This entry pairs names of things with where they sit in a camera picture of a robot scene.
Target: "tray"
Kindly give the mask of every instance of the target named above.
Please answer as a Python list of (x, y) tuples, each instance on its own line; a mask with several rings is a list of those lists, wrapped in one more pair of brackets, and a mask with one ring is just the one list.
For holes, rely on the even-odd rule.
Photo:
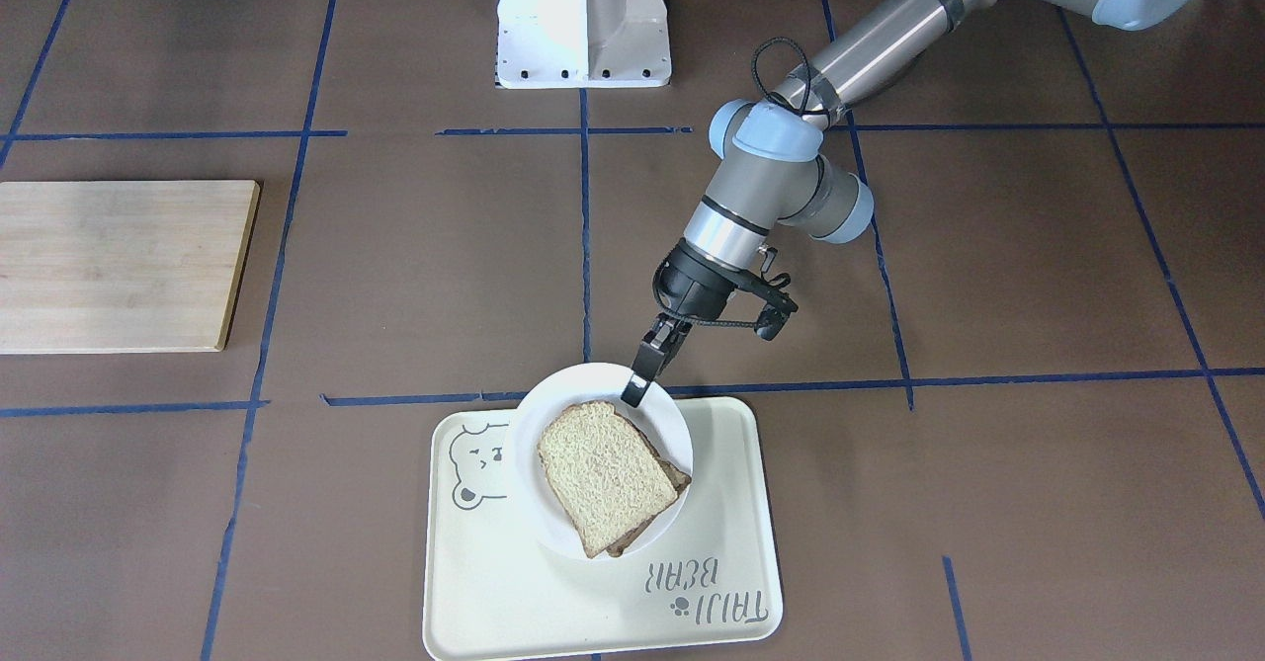
[(645, 550), (600, 564), (536, 542), (501, 480), (511, 409), (439, 422), (421, 636), (439, 661), (509, 661), (756, 641), (782, 623), (755, 415), (732, 398), (678, 401), (693, 488)]

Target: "whole wheat bread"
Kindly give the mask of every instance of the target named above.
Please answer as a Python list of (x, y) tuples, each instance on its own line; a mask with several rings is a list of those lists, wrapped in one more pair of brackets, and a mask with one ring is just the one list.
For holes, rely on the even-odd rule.
[(536, 454), (589, 559), (622, 555), (689, 485), (610, 401), (568, 406)]

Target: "wooden cutting board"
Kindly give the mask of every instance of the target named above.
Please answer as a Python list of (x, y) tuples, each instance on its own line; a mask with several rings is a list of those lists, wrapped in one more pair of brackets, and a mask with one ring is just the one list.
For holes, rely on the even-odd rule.
[(0, 183), (0, 354), (216, 351), (249, 179)]

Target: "bear face drawing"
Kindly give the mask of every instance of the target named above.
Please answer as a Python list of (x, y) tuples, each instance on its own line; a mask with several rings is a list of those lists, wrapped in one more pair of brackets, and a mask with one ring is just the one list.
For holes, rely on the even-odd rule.
[(487, 423), (478, 431), (462, 426), (448, 446), (457, 473), (453, 503), (462, 511), (473, 511), (483, 499), (506, 497), (501, 449), (507, 428), (509, 423)]

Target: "white plate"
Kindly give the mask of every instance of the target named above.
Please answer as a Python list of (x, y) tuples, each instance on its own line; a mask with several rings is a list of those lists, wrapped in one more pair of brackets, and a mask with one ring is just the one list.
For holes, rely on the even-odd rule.
[[(663, 387), (651, 383), (645, 392), (645, 399), (636, 409), (620, 401), (620, 394), (631, 377), (632, 369), (622, 364), (588, 363), (550, 374), (538, 383), (514, 411), (510, 431), (506, 432), (505, 459), (510, 466), (510, 500), (519, 508), (535, 531), (541, 545), (574, 560), (588, 560), (579, 542), (579, 533), (545, 480), (536, 444), (545, 431), (567, 406), (581, 404), (583, 401), (610, 401), (615, 411), (627, 417), (632, 426), (644, 432), (659, 455), (673, 463), (684, 473), (693, 475), (694, 450), (689, 440), (689, 430), (681, 409)], [(676, 503), (659, 513), (645, 532), (638, 536), (624, 556), (654, 542), (664, 533), (681, 512), (689, 488), (679, 495)], [(606, 552), (593, 560), (610, 560)]]

